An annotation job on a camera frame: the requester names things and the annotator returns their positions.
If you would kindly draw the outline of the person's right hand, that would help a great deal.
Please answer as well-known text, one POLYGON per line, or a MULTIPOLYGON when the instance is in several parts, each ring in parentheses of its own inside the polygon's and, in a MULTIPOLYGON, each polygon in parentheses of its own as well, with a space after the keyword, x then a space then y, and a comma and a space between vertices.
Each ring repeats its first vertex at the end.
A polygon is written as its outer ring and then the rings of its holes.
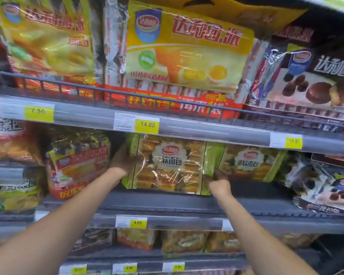
POLYGON ((210 193, 220 202, 228 197, 232 197, 230 182, 218 181, 210 182, 212 175, 204 175, 205 180, 208 183, 210 193))

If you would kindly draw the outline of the person's left hand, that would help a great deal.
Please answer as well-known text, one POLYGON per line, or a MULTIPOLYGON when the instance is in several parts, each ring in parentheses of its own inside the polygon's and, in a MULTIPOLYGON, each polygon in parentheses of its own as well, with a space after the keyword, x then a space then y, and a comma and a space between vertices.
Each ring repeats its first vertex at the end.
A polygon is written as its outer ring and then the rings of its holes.
POLYGON ((142 154, 130 155, 127 143, 123 143, 111 160, 111 174, 117 179, 122 179, 133 170, 136 164, 143 163, 143 161, 142 154))

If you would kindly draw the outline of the green clear soft bread packet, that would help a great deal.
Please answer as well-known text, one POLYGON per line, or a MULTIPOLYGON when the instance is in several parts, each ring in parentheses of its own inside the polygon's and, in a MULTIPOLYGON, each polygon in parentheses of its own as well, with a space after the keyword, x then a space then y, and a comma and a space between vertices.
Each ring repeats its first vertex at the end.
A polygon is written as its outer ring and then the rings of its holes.
POLYGON ((126 141, 130 154, 142 157, 122 179, 126 189, 210 195, 204 176, 213 176, 219 143, 136 133, 128 133, 126 141))
POLYGON ((276 148, 207 142, 204 174, 213 176, 218 169, 229 179, 271 182, 286 155, 286 150, 276 148))

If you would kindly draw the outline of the person's left forearm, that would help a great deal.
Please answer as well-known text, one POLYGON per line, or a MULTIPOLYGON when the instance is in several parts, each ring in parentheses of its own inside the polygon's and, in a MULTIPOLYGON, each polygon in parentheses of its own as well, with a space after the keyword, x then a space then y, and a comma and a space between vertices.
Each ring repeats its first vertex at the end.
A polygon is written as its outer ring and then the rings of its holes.
POLYGON ((0 275, 56 275, 101 203, 128 171, 111 167, 60 208, 0 246, 0 275))

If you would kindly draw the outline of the yellow white price tag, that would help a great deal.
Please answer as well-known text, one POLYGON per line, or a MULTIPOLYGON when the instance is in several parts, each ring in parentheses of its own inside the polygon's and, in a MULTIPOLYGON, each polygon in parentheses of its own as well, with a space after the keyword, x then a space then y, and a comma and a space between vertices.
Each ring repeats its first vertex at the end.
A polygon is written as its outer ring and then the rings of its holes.
POLYGON ((282 132, 270 132, 271 148, 297 149, 303 148, 303 135, 282 132))
POLYGON ((112 266, 112 275, 117 274, 135 274, 138 272, 138 263, 114 263, 112 266))
POLYGON ((86 273, 86 263, 63 264, 60 266, 58 271, 58 275, 86 275, 86 273))
POLYGON ((124 132, 158 134, 160 118, 116 112, 113 129, 124 132))
POLYGON ((185 262, 164 262, 162 264, 163 273, 184 272, 185 262))
POLYGON ((54 123, 55 106, 24 106, 24 119, 27 121, 37 121, 54 123))
POLYGON ((130 216, 130 215, 116 215, 115 228, 147 228, 147 217, 143 216, 130 216))
POLYGON ((325 5, 333 9, 344 9, 344 0, 322 0, 325 5))

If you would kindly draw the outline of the grey shelf with clear strip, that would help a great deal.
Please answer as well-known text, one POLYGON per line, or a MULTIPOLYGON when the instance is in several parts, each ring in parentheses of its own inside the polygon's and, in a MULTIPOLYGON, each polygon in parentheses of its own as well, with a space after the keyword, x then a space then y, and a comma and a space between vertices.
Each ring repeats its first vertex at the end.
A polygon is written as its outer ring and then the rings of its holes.
MULTIPOLYGON (((274 234, 344 234, 344 216, 298 208, 287 197, 236 197, 258 223, 274 234)), ((115 228, 116 215, 147 217, 147 229, 221 231, 227 218, 212 196, 167 192, 115 190, 88 224, 90 228, 115 228)))
POLYGON ((126 246, 112 246, 83 256, 68 256, 63 264, 86 263, 87 271, 105 271, 112 273, 114 263, 138 263, 138 273, 162 273, 164 262, 185 262, 185 271, 203 271, 219 269, 246 269, 250 266, 246 256, 238 253, 163 254, 161 249, 138 250, 126 246))
POLYGON ((54 107, 54 124, 57 125, 128 132, 128 129, 116 127, 115 122, 119 123, 118 116, 120 114, 137 115, 144 117, 145 120, 159 119, 158 134, 160 136, 271 147, 271 133, 295 134, 302 136, 301 151, 303 152, 344 156, 344 134, 248 120, 233 120, 232 124, 207 122, 200 119, 95 107, 92 104, 41 100, 5 94, 0 94, 0 117, 25 120, 25 106, 44 107, 46 105, 54 107))

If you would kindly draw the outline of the red yellow cake packet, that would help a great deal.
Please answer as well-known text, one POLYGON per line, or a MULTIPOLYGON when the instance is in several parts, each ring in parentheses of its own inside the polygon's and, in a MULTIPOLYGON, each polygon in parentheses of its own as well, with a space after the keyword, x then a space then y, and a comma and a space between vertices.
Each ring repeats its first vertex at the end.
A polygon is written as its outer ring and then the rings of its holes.
POLYGON ((46 152, 50 194, 56 199, 73 197, 107 170, 110 152, 110 140, 100 130, 54 136, 46 152))

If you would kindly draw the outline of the small clear bread packet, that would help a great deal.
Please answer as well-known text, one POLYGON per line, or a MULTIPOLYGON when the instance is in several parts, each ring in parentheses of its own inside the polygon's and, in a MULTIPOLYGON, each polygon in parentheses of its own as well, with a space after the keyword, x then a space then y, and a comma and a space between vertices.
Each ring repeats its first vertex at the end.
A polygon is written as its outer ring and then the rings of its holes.
POLYGON ((202 252, 209 234, 209 231, 162 231, 161 251, 163 254, 202 252))
POLYGON ((157 236, 157 230, 138 228, 116 229, 118 243, 142 250, 152 250, 157 236))
POLYGON ((292 249, 300 249, 309 247, 319 236, 321 235, 289 233, 279 235, 278 239, 292 249))
POLYGON ((205 253, 235 253, 242 250, 236 233, 227 231, 210 232, 204 248, 205 253))

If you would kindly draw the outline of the dark clear snack packet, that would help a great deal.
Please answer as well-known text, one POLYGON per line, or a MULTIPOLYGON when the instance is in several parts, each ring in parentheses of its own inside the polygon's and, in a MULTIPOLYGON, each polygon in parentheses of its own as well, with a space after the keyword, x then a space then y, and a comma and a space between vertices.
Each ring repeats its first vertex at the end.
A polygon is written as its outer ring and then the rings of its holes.
POLYGON ((114 242, 115 229, 89 228, 76 241, 69 256, 83 256, 92 252, 110 248, 114 242))

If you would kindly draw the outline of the small chocolate pie packet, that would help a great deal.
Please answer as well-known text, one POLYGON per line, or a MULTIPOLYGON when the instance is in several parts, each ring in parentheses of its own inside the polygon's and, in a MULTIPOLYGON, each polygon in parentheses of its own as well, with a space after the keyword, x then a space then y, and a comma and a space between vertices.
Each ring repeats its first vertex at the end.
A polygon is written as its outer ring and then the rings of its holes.
POLYGON ((344 215, 344 161, 330 164, 299 154, 288 155, 275 181, 294 191, 294 204, 319 213, 344 215))

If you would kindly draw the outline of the dark red packet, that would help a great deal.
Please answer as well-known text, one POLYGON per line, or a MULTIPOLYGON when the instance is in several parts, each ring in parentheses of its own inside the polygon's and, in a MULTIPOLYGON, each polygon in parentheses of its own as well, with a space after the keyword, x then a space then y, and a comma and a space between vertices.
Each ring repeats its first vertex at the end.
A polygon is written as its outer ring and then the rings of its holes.
POLYGON ((344 156, 313 153, 311 160, 338 167, 344 167, 344 156))

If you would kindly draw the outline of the large yellow egg pie packet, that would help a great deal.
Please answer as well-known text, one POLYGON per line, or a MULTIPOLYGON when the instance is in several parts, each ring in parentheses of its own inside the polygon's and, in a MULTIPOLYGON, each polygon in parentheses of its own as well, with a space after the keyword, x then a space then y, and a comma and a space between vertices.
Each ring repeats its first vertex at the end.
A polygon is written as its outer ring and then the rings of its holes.
POLYGON ((0 38, 19 87, 102 99, 103 0, 0 0, 0 38))
POLYGON ((165 6, 105 0, 105 89, 185 97, 237 92, 254 31, 165 6))

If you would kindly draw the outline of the green yellow bread packet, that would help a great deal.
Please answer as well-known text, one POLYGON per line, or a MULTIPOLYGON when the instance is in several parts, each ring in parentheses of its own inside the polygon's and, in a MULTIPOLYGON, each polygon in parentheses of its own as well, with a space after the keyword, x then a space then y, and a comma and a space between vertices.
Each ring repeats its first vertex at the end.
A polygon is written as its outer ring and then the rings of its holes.
POLYGON ((35 209, 42 200, 37 178, 0 189, 0 214, 23 213, 35 209))

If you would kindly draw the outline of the orange white bread packet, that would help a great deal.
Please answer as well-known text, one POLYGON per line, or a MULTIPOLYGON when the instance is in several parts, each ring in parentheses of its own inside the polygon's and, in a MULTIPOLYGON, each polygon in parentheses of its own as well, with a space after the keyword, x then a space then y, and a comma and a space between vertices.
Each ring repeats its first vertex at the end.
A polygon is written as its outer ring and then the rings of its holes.
POLYGON ((43 165, 39 132, 34 123, 0 118, 0 161, 43 165))

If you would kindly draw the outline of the brown chocolate pie packet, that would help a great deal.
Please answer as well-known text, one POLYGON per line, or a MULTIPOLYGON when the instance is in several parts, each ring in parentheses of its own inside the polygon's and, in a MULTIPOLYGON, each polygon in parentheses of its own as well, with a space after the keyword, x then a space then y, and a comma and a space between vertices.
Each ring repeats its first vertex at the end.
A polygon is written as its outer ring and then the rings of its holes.
POLYGON ((269 114, 252 118, 284 124, 339 131, 344 125, 344 46, 308 49, 289 44, 270 48, 264 56, 247 98, 251 111, 269 114))

